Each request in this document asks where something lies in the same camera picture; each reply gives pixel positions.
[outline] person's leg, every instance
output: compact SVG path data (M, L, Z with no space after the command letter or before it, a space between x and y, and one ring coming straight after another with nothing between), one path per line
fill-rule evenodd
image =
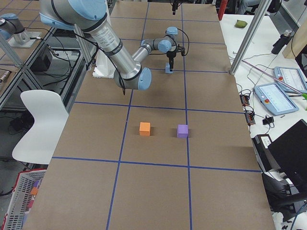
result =
M261 0L241 0L237 14L244 14L248 6L257 5Z

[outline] orange block in basket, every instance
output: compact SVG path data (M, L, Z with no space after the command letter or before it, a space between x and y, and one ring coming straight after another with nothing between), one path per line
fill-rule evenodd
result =
M38 192L38 189L34 187L32 188L30 194L36 196L37 192Z
M149 122L140 122L140 135L141 136L150 136L150 123Z

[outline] purple cube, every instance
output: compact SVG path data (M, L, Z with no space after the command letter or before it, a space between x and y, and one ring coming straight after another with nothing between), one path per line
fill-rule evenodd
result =
M178 128L177 128L178 138L187 138L188 132L189 132L188 125L178 125Z

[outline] office chair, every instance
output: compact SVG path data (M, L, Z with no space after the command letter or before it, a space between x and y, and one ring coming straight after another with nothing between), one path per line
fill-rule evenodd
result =
M25 91L20 97L34 124L17 143L12 156L17 161L49 164L68 118L62 99L46 90Z
M279 10L281 5L282 5L281 0L272 0L272 2L270 3L268 7L268 12L276 13ZM250 7L252 8L251 11L246 11L245 14L255 14L255 10L259 7L259 4L253 5Z

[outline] black chair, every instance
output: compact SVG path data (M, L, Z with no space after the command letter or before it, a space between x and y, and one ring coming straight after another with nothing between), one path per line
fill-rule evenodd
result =
M276 13L281 5L282 5L282 0L272 0L272 2L269 5L268 12ZM255 10L259 7L259 4L250 7L252 8L251 11L246 11L245 14L255 14Z

